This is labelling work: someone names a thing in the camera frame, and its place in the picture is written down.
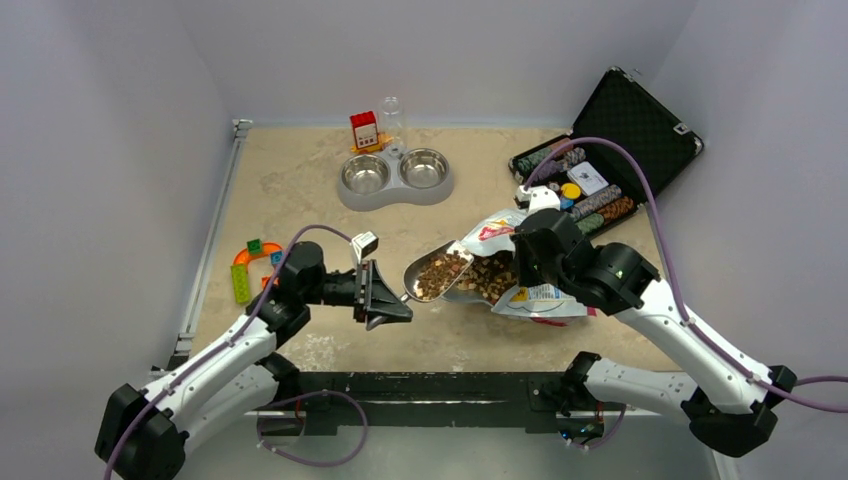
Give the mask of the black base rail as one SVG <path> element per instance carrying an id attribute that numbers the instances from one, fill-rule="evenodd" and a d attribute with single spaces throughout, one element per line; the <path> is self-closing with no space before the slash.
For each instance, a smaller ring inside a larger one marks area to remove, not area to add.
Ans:
<path id="1" fill-rule="evenodd" d="M 259 409 L 295 414 L 309 436 L 368 424 L 595 439 L 612 429 L 623 407 L 591 399 L 560 372 L 300 372 L 288 375 Z"/>

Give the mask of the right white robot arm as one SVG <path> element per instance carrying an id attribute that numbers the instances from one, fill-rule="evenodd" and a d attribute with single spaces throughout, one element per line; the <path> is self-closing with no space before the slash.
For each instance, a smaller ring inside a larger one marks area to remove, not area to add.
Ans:
<path id="1" fill-rule="evenodd" d="M 581 352 L 561 381 L 569 404 L 614 402 L 681 420 L 701 443 L 733 458 L 770 439 L 774 409 L 794 388 L 795 373 L 731 345 L 674 300 L 670 283 L 636 250 L 574 242 L 554 258 L 553 277 L 565 293 L 642 334 L 682 369 L 661 374 Z"/>

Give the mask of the grey double pet bowl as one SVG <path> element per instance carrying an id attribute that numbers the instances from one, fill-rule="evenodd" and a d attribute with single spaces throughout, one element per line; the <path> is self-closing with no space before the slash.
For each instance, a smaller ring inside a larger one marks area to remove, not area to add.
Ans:
<path id="1" fill-rule="evenodd" d="M 340 167 L 336 188 L 345 207 L 366 212 L 392 204 L 438 204 L 452 194 L 454 177 L 443 154 L 416 148 L 354 155 Z"/>

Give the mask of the clear water bottle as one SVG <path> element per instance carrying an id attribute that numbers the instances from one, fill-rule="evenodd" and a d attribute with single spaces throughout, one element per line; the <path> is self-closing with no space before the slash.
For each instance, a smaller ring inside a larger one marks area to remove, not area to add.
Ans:
<path id="1" fill-rule="evenodd" d="M 380 125 L 388 137 L 386 150 L 399 158 L 406 148 L 406 120 L 402 102 L 396 96 L 385 97 L 380 103 Z"/>

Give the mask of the pet food kibble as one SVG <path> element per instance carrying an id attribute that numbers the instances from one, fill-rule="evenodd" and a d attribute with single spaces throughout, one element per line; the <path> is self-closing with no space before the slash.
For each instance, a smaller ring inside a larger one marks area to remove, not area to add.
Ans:
<path id="1" fill-rule="evenodd" d="M 497 252 L 489 257 L 463 257 L 457 253 L 438 253 L 425 261 L 414 275 L 413 292 L 422 300 L 461 298 L 482 300 L 494 305 L 504 293 L 517 285 L 511 272 L 512 254 Z"/>

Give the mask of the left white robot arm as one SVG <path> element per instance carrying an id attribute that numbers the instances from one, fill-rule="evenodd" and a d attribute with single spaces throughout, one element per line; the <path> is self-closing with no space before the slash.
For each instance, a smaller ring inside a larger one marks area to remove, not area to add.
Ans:
<path id="1" fill-rule="evenodd" d="M 125 384 L 111 394 L 94 445 L 108 474 L 172 479 L 194 450 L 246 412 L 292 405 L 302 395 L 299 371 L 277 350 L 310 321 L 313 305 L 349 307 L 368 329 L 413 317 L 375 261 L 330 272 L 317 243 L 292 244 L 274 284 L 218 339 L 146 386 Z"/>

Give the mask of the silver metal scoop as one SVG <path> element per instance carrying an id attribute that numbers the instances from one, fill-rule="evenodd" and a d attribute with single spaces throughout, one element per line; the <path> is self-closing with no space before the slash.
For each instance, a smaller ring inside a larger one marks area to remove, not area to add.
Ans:
<path id="1" fill-rule="evenodd" d="M 441 298 L 473 261 L 474 255 L 458 241 L 447 242 L 407 266 L 401 299 L 428 303 Z"/>

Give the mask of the red toy block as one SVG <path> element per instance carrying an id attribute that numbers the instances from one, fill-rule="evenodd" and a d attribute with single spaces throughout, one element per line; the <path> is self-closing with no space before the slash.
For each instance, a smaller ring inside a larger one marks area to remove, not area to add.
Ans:
<path id="1" fill-rule="evenodd" d="M 352 150 L 355 153 L 370 154 L 384 149 L 384 136 L 373 110 L 351 115 L 349 121 L 353 134 Z"/>

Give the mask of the orange toy arch with blocks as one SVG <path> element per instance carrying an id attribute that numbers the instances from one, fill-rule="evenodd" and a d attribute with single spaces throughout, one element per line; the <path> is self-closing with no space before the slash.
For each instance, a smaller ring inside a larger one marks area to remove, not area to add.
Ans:
<path id="1" fill-rule="evenodd" d="M 251 280 L 251 266 L 260 260 L 267 260 L 275 268 L 282 260 L 285 248 L 276 242 L 255 238 L 248 240 L 246 246 L 233 258 L 230 265 L 230 279 L 234 301 L 238 305 L 247 305 L 256 295 Z"/>

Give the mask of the black poker chip case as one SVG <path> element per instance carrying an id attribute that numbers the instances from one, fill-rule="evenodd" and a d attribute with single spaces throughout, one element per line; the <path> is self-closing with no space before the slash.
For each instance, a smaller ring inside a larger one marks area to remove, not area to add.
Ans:
<path id="1" fill-rule="evenodd" d="M 583 137 L 603 138 L 626 150 L 639 164 L 653 195 L 668 187 L 704 149 L 703 140 L 630 74 L 619 67 L 607 69 L 565 133 L 507 161 L 519 184 L 543 164 L 533 184 L 560 188 L 569 181 L 573 167 L 592 166 L 607 185 L 581 195 L 565 209 L 590 238 L 632 217 L 648 200 L 639 174 L 616 150 L 592 143 L 562 147 Z"/>

